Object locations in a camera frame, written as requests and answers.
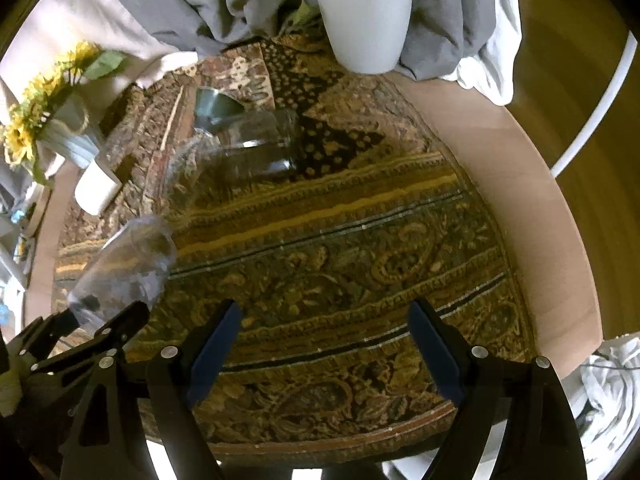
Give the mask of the grey curtain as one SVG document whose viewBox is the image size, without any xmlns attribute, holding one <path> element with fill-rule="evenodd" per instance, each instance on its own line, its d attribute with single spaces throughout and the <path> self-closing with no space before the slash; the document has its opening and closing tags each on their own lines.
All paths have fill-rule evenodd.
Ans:
<svg viewBox="0 0 640 480">
<path fill-rule="evenodd" d="M 318 0 L 118 1 L 155 39 L 201 54 L 321 25 Z M 412 0 L 396 68 L 414 80 L 500 89 L 512 80 L 521 39 L 518 0 Z"/>
</svg>

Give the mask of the clear stemmed wine glass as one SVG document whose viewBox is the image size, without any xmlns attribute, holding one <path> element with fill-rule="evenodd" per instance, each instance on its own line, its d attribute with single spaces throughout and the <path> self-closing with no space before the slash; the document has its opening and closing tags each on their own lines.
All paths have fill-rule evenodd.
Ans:
<svg viewBox="0 0 640 480">
<path fill-rule="evenodd" d="M 160 213 L 175 220 L 189 212 L 214 208 L 261 188 L 270 188 L 288 180 L 292 174 L 262 180 L 235 180 L 224 162 L 218 136 L 199 134 L 178 148 L 169 161 L 160 188 Z"/>
</svg>

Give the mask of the clear square glass tumbler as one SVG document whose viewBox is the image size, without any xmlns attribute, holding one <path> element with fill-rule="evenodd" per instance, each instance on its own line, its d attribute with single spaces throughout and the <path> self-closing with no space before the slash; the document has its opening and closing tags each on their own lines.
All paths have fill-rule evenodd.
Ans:
<svg viewBox="0 0 640 480">
<path fill-rule="evenodd" d="M 224 162 L 238 181 L 278 178 L 296 169 L 299 120 L 295 110 L 253 110 L 231 117 L 218 132 Z"/>
</svg>

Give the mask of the yellow sunflower bouquet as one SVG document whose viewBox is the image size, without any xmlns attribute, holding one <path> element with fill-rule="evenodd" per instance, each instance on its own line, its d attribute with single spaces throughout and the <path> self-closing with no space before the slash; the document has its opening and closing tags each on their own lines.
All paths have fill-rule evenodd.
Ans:
<svg viewBox="0 0 640 480">
<path fill-rule="evenodd" d="M 125 58 L 122 52 L 81 41 L 29 81 L 23 99 L 9 108 L 9 122 L 1 127 L 6 163 L 24 168 L 36 182 L 46 185 L 47 166 L 39 153 L 46 148 L 40 143 L 44 123 L 72 93 L 80 96 L 78 89 L 83 84 L 117 72 Z"/>
</svg>

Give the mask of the white chair frame tube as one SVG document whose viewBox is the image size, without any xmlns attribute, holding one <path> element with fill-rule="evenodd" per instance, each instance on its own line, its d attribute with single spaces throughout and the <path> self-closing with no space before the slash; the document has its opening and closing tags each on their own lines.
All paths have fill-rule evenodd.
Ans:
<svg viewBox="0 0 640 480">
<path fill-rule="evenodd" d="M 634 62 L 634 57 L 636 56 L 637 48 L 637 38 L 634 36 L 633 32 L 628 32 L 622 55 L 618 60 L 616 69 L 608 82 L 605 92 L 603 92 L 599 102 L 597 102 L 596 107 L 585 122 L 585 125 L 582 126 L 573 141 L 570 142 L 570 145 L 550 168 L 551 175 L 555 179 L 559 177 L 559 175 L 562 174 L 568 166 L 570 166 L 570 163 L 585 147 L 593 136 L 593 133 L 596 132 L 600 123 L 605 118 L 605 115 L 608 114 L 608 111 L 612 107 L 620 93 L 620 89 L 623 88 L 627 79 L 632 62 Z"/>
</svg>

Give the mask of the beige cloth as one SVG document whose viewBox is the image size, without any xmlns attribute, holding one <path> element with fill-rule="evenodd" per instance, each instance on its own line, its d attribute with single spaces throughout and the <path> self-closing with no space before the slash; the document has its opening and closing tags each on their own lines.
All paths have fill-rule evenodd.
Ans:
<svg viewBox="0 0 640 480">
<path fill-rule="evenodd" d="M 29 81 L 82 40 L 127 55 L 112 76 L 78 90 L 96 120 L 130 84 L 146 89 L 166 73 L 198 62 L 196 52 L 153 38 L 118 0 L 40 0 L 1 57 L 2 122 L 8 121 L 9 107 L 21 101 Z"/>
</svg>

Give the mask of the patterned brown table cloth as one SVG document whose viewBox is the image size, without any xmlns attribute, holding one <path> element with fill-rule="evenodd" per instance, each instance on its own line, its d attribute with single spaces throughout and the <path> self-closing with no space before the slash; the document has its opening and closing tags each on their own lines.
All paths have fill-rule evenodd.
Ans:
<svg viewBox="0 0 640 480">
<path fill-rule="evenodd" d="M 193 138 L 198 88 L 250 110 L 294 110 L 295 174 L 224 188 L 171 177 Z M 423 297 L 471 344 L 525 361 L 526 304 L 490 210 L 418 109 L 383 76 L 347 73 L 326 44 L 284 37 L 239 47 L 130 87 L 104 119 L 106 157 L 124 187 L 93 218 L 70 205 L 53 271 L 63 301 L 128 220 L 161 214 L 177 262 L 130 359 L 202 325 L 221 300 L 242 328 L 195 412 L 220 460 L 349 460 L 446 431 L 407 328 Z"/>
</svg>

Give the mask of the dark green cone cup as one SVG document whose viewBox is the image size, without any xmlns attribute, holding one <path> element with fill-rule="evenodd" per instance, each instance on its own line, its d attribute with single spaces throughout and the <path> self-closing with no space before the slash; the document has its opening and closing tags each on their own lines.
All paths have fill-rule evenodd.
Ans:
<svg viewBox="0 0 640 480">
<path fill-rule="evenodd" d="M 194 107 L 194 130 L 215 133 L 224 128 L 233 117 L 244 112 L 245 107 L 231 96 L 210 87 L 198 88 Z"/>
</svg>

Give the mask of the white crumpled cloth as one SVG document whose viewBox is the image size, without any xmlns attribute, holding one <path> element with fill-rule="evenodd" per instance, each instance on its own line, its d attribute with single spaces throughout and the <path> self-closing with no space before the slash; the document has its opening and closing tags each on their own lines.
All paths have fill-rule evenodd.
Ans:
<svg viewBox="0 0 640 480">
<path fill-rule="evenodd" d="M 605 341 L 562 386 L 582 442 L 587 477 L 603 479 L 639 431 L 639 335 Z"/>
</svg>

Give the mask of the pale blue ribbed vase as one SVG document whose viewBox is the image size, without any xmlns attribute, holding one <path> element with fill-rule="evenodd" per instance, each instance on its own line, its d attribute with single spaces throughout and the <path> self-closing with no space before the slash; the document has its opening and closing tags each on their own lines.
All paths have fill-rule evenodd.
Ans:
<svg viewBox="0 0 640 480">
<path fill-rule="evenodd" d="M 40 143 L 80 169 L 86 169 L 104 147 L 104 136 L 81 96 L 72 93 L 40 133 Z"/>
</svg>

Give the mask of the white plant pot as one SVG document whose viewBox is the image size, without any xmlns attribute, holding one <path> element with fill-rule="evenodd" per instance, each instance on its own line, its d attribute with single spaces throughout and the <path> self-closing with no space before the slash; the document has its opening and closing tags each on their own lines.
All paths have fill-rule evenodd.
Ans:
<svg viewBox="0 0 640 480">
<path fill-rule="evenodd" d="M 398 64 L 412 0 L 318 0 L 334 56 L 346 70 L 379 75 Z"/>
</svg>

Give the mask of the white ceramic cup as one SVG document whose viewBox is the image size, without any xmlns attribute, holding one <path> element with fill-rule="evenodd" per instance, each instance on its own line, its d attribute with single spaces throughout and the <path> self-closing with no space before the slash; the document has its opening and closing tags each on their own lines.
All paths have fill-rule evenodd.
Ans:
<svg viewBox="0 0 640 480">
<path fill-rule="evenodd" d="M 94 158 L 77 182 L 74 199 L 90 216 L 100 216 L 122 188 L 122 181 L 101 157 Z"/>
</svg>

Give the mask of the clear glass cup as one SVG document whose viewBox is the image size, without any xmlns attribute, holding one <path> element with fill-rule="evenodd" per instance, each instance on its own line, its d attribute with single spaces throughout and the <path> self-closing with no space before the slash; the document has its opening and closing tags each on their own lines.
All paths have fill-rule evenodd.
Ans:
<svg viewBox="0 0 640 480">
<path fill-rule="evenodd" d="M 162 218 L 129 221 L 92 258 L 67 295 L 79 327 L 94 335 L 130 304 L 160 299 L 177 259 L 171 228 Z"/>
</svg>

